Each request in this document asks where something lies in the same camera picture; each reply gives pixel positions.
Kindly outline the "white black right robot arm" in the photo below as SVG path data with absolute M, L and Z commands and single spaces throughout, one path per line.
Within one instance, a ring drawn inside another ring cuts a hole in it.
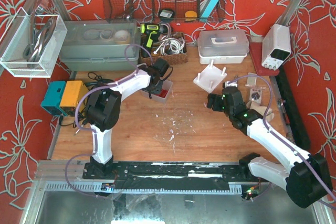
M 259 112 L 246 107 L 237 87 L 225 87 L 222 94 L 210 93 L 207 107 L 223 112 L 234 128 L 261 144 L 278 161 L 270 162 L 257 153 L 246 155 L 239 161 L 245 175 L 265 179 L 282 188 L 301 208 L 332 194 L 326 159 L 294 145 L 272 128 Z

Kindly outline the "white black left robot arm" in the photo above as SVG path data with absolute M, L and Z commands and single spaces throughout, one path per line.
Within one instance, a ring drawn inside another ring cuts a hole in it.
M 139 90 L 149 98 L 160 94 L 163 82 L 172 74 L 173 67 L 163 59 L 154 64 L 137 65 L 128 76 L 93 89 L 86 104 L 86 119 L 92 129 L 93 153 L 85 164 L 84 179 L 107 178 L 113 173 L 112 130 L 116 125 L 121 103 Z

